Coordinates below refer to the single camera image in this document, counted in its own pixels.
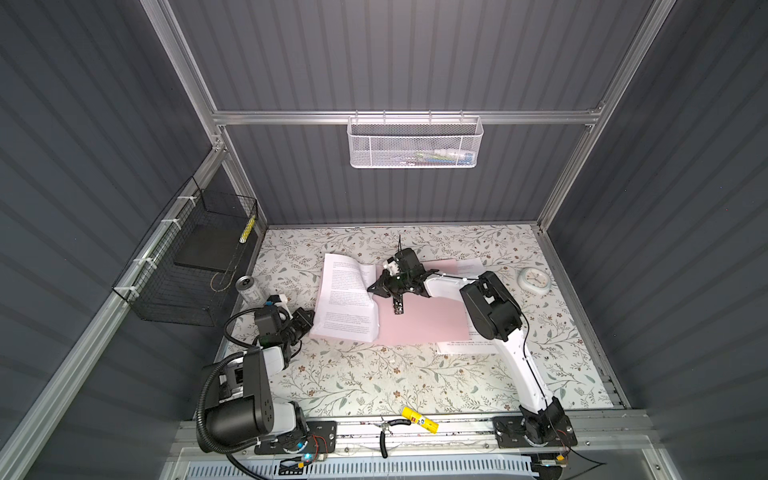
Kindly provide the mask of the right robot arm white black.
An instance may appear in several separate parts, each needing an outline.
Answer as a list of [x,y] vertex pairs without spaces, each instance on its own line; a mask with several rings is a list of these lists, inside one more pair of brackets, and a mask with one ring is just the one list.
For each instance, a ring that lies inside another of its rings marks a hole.
[[495,273],[446,274],[426,268],[413,249],[404,248],[385,261],[382,273],[367,291],[391,298],[397,314],[404,310],[406,294],[462,301],[474,329],[492,342],[510,373],[519,395],[526,441],[534,447],[559,445],[567,450],[577,444],[568,415],[547,387],[527,346],[530,323]]

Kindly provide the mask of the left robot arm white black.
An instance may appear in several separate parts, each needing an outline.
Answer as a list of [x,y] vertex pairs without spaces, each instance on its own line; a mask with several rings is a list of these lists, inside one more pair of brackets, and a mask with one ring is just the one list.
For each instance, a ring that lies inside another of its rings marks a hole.
[[239,351],[203,370],[196,402],[196,438],[206,453],[234,454],[260,444],[286,452],[306,447],[310,430],[294,401],[274,399],[270,377],[282,372],[314,325],[315,312],[275,303],[227,319],[224,336]]

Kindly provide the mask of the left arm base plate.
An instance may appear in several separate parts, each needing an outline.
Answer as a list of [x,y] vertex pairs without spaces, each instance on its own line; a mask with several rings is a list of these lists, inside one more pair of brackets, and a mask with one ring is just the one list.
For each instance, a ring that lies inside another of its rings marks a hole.
[[299,455],[330,454],[335,452],[338,423],[335,421],[307,422],[307,428],[301,426],[280,435],[276,439],[262,441],[253,448],[255,455]]

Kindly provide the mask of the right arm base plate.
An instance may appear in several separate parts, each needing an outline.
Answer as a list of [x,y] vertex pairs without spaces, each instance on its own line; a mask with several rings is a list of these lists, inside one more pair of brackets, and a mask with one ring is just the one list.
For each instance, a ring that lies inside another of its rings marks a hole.
[[576,447],[578,439],[567,415],[554,420],[535,422],[522,415],[492,418],[492,426],[500,448]]

